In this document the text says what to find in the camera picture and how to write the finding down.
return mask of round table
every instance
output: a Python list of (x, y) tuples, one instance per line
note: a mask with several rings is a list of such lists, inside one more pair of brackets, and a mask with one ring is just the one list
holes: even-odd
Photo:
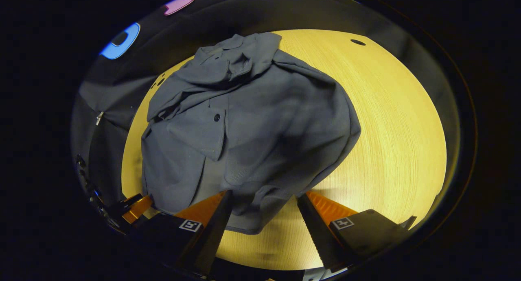
[[(315, 29), (274, 33), (282, 36), (281, 50), (344, 87), (361, 124), (361, 136), (351, 153), (313, 191), (355, 211), (374, 209), (395, 223), (417, 216), (416, 225), (441, 190), (447, 164), (441, 122), (422, 85), (367, 37)], [(127, 197), (142, 192), (141, 136), (147, 127), (149, 100), (163, 79), (192, 58), (161, 74), (136, 112), (121, 170)], [(150, 208), (145, 216), (156, 213)], [(295, 197), (258, 235), (225, 231), (217, 257), (270, 270), (322, 267)]]

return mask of zipper pull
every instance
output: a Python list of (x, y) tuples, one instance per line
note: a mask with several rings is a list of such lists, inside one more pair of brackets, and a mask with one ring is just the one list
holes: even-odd
[(96, 125), (99, 124), (99, 121), (101, 120), (101, 117), (103, 116), (103, 113), (104, 113), (103, 111), (100, 112), (100, 113), (98, 114), (98, 116), (96, 117), (96, 118), (97, 118), (97, 120), (96, 120)]

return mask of wood grain surface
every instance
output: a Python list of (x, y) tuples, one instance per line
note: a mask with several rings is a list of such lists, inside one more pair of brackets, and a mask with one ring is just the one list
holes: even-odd
[[(375, 209), (400, 223), (424, 218), (441, 190), (446, 147), (432, 101), (411, 72), (369, 38), (328, 30), (275, 31), (280, 49), (337, 80), (357, 111), (361, 136), (348, 157), (313, 190), (355, 211)], [(350, 40), (359, 40), (359, 45)], [(141, 193), (141, 135), (160, 75), (139, 107), (123, 155), (121, 184), (127, 197)], [(149, 209), (147, 217), (157, 211)], [(225, 231), (217, 256), (271, 270), (321, 267), (311, 236), (292, 198), (258, 235)]]

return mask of gray shirt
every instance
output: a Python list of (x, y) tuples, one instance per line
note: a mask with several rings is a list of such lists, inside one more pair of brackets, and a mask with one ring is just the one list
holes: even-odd
[(279, 50), (280, 39), (234, 35), (201, 47), (151, 98), (143, 192), (156, 209), (175, 214), (233, 190), (227, 229), (260, 233), (346, 158), (361, 132), (349, 97)]

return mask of wooden table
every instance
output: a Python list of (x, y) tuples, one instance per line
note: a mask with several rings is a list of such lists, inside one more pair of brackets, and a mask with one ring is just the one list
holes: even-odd
[[(361, 136), (342, 164), (313, 190), (355, 211), (375, 209), (396, 223), (424, 218), (443, 184), (445, 138), (434, 105), (411, 72), (369, 38), (328, 30), (275, 31), (280, 49), (344, 86), (359, 116)], [(366, 45), (359, 45), (351, 39)], [(127, 197), (141, 193), (141, 135), (149, 100), (139, 107), (123, 155), (121, 184)], [(157, 211), (150, 208), (145, 215)], [(292, 198), (258, 235), (225, 231), (217, 256), (271, 270), (321, 267), (311, 236)]]

